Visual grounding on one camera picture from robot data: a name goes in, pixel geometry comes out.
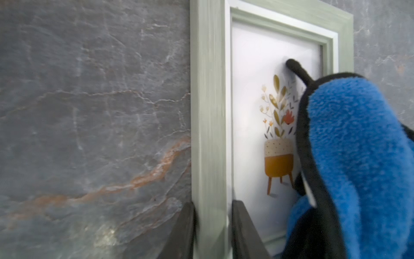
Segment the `green-grey picture frame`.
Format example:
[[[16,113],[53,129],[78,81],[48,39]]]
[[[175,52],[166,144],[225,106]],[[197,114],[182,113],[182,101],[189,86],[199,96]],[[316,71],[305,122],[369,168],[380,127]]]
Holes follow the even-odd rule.
[[[321,1],[191,1],[194,257],[232,258],[231,25],[270,28],[323,47],[323,72],[354,70],[353,15]]]

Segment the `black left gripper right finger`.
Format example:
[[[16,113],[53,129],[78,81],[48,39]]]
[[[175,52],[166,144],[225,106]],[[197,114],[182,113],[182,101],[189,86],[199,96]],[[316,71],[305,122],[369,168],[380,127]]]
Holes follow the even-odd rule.
[[[270,259],[252,219],[242,201],[231,206],[231,244],[234,259]]]

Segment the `blue microfibre cloth black trim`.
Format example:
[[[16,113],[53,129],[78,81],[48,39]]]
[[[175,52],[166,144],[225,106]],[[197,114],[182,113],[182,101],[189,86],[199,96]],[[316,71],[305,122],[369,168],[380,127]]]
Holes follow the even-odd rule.
[[[411,259],[414,256],[414,132],[377,86],[356,73],[306,85],[296,147],[300,199],[292,207],[283,259]]]

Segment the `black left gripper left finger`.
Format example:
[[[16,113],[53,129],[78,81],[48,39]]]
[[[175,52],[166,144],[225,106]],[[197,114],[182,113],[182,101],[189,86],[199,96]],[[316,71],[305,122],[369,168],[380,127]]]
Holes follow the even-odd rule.
[[[196,210],[192,202],[186,202],[177,218],[168,241],[158,259],[193,259],[196,233]]]

